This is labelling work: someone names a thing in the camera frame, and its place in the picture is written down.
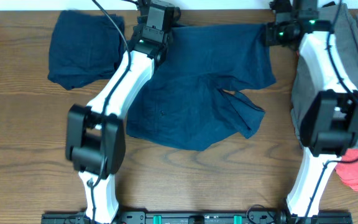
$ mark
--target tabletop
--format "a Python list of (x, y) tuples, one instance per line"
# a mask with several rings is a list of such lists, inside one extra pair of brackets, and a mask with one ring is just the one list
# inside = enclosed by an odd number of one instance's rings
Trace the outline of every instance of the tabletop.
[[(0, 223), (40, 223), (45, 212), (86, 207), (83, 184), (64, 156), (67, 113), (74, 103), (85, 105), (95, 97), (107, 80), (66, 91), (47, 79), (50, 38), (59, 13), (0, 12)], [(130, 38), (137, 12), (111, 13), (125, 17)], [(185, 24), (205, 26), (270, 22), (273, 14), (183, 11), (181, 18)], [(116, 176), (121, 205), (149, 211), (238, 211), (256, 203), (276, 207), (295, 182), (302, 151), (290, 118), (296, 54), (271, 47), (270, 59), (277, 83), (243, 91), (266, 111), (250, 139), (237, 133), (195, 152), (126, 136), (126, 156)], [(320, 209), (349, 210), (358, 223), (358, 192), (333, 173)]]

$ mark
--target folded blue cloth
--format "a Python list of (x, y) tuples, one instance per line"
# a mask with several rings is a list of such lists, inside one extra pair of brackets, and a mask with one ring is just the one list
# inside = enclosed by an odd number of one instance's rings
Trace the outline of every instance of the folded blue cloth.
[(129, 108), (126, 133), (197, 151), (236, 132), (254, 135), (265, 112), (238, 91), (275, 83), (264, 30), (262, 24), (174, 28), (167, 60)]
[[(124, 32), (124, 19), (111, 17)], [(106, 16), (63, 11), (52, 33), (48, 79), (71, 90), (111, 78), (123, 53), (119, 33)]]

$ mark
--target dark blue fabric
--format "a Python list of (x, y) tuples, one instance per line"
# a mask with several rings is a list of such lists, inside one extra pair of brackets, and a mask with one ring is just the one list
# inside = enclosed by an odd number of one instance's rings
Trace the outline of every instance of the dark blue fabric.
[(174, 28), (167, 60), (129, 108), (127, 134), (197, 151), (236, 132), (254, 135), (265, 112), (239, 91), (275, 83), (264, 29), (259, 24)]
[[(124, 32), (124, 19), (111, 17)], [(106, 16), (63, 11), (50, 43), (48, 79), (71, 90), (111, 78), (123, 53), (119, 33)]]

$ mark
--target metal base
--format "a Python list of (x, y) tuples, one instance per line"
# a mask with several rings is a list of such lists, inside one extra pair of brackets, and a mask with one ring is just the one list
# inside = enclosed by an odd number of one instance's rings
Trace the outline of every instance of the metal base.
[[(246, 213), (147, 213), (122, 212), (113, 223), (117, 224), (284, 224), (296, 223), (297, 217), (285, 217), (285, 212), (267, 209), (255, 209)], [(77, 214), (44, 214), (41, 224), (88, 224), (91, 221), (84, 218), (84, 213)], [(320, 212), (318, 216), (308, 218), (306, 223), (319, 224), (353, 224), (352, 215), (347, 212)]]

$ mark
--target gray cloth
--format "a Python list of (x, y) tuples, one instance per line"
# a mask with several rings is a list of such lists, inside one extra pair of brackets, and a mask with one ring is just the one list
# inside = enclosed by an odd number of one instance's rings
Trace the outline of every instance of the gray cloth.
[[(320, 10), (320, 19), (333, 20), (337, 7), (322, 8)], [(358, 15), (354, 19), (347, 10), (346, 4), (341, 7), (339, 18), (335, 25), (335, 35), (337, 50), (346, 73), (358, 88)], [(301, 121), (316, 96), (316, 92), (310, 83), (311, 78), (308, 67), (305, 60), (300, 58), (291, 96), (293, 103), (291, 116), (298, 139)]]

